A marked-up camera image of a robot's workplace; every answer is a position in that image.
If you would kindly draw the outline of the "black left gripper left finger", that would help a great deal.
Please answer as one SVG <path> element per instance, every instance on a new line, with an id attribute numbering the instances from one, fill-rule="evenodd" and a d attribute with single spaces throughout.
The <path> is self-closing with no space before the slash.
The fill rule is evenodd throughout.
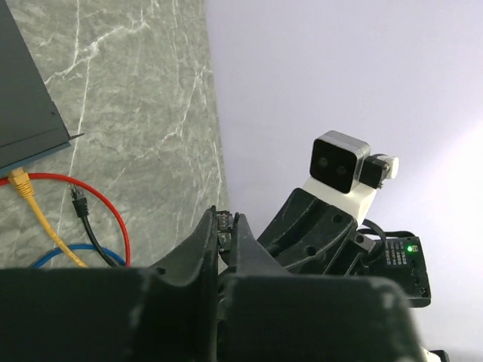
<path id="1" fill-rule="evenodd" d="M 143 268 L 7 268 L 3 361 L 213 361 L 217 218 Z"/>

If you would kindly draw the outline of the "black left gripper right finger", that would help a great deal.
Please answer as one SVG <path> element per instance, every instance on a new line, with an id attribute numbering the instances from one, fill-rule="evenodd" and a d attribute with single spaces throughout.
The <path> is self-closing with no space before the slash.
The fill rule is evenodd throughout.
<path id="1" fill-rule="evenodd" d="M 234 225 L 226 276 L 221 361 L 425 361 L 409 304 L 379 277 L 294 275 Z"/>

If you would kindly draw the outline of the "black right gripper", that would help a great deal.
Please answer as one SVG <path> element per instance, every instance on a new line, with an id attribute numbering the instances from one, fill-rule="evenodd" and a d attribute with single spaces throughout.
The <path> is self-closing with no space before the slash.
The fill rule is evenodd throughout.
<path id="1" fill-rule="evenodd" d="M 297 188 L 257 241 L 294 274 L 387 278 L 413 308 L 432 296 L 420 239 L 411 232 L 385 232 Z"/>

